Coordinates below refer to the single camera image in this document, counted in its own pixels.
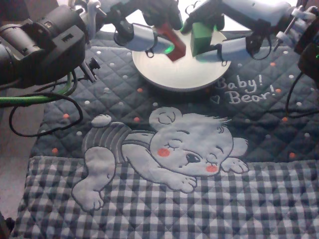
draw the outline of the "bear's nose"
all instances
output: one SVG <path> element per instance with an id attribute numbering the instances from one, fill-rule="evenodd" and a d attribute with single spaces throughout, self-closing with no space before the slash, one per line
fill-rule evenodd
<path id="1" fill-rule="evenodd" d="M 199 163 L 200 162 L 200 158 L 192 153 L 188 153 L 186 155 L 186 159 L 189 163 Z"/>

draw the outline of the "green light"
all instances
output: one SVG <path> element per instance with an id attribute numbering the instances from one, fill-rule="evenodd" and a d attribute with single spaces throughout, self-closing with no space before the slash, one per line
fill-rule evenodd
<path id="1" fill-rule="evenodd" d="M 165 53 L 165 54 L 170 54 L 172 51 L 174 51 L 174 49 L 175 49 L 175 46 L 172 45 L 172 46 L 170 46 L 169 48 L 167 48 L 167 49 L 164 51 L 164 53 Z"/>

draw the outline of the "orange dot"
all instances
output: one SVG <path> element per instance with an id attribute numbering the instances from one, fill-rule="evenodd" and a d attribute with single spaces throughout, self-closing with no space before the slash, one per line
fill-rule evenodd
<path id="1" fill-rule="evenodd" d="M 206 171 L 210 173 L 217 172 L 217 166 L 213 166 L 213 165 L 207 166 Z"/>
<path id="2" fill-rule="evenodd" d="M 296 154 L 295 153 L 290 153 L 289 154 L 289 158 L 295 158 L 296 157 Z"/>
<path id="3" fill-rule="evenodd" d="M 158 155 L 161 157 L 168 157 L 170 155 L 170 151 L 168 148 L 160 148 L 158 150 Z"/>

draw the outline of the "quilted mat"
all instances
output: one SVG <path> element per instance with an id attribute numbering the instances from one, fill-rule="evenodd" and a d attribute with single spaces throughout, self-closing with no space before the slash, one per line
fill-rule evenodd
<path id="1" fill-rule="evenodd" d="M 298 55 L 280 47 L 173 93 L 105 35 L 92 45 L 99 79 L 72 95 L 84 120 L 37 140 L 13 237 L 319 238 L 319 118 L 270 113 L 284 108 Z M 290 107 L 314 110 L 318 95 L 304 76 Z M 49 103 L 39 131 L 77 118 Z"/>

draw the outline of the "bear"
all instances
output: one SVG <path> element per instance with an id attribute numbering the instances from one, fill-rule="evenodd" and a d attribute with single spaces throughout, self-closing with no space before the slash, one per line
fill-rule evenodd
<path id="1" fill-rule="evenodd" d="M 149 122 L 154 132 L 132 131 L 106 115 L 93 119 L 82 144 L 88 176 L 72 189 L 84 211 L 103 207 L 101 191 L 123 162 L 143 179 L 183 193 L 194 191 L 197 177 L 212 177 L 221 170 L 249 171 L 238 159 L 247 151 L 248 141 L 232 136 L 227 118 L 183 115 L 176 108 L 162 107 L 151 113 Z"/>

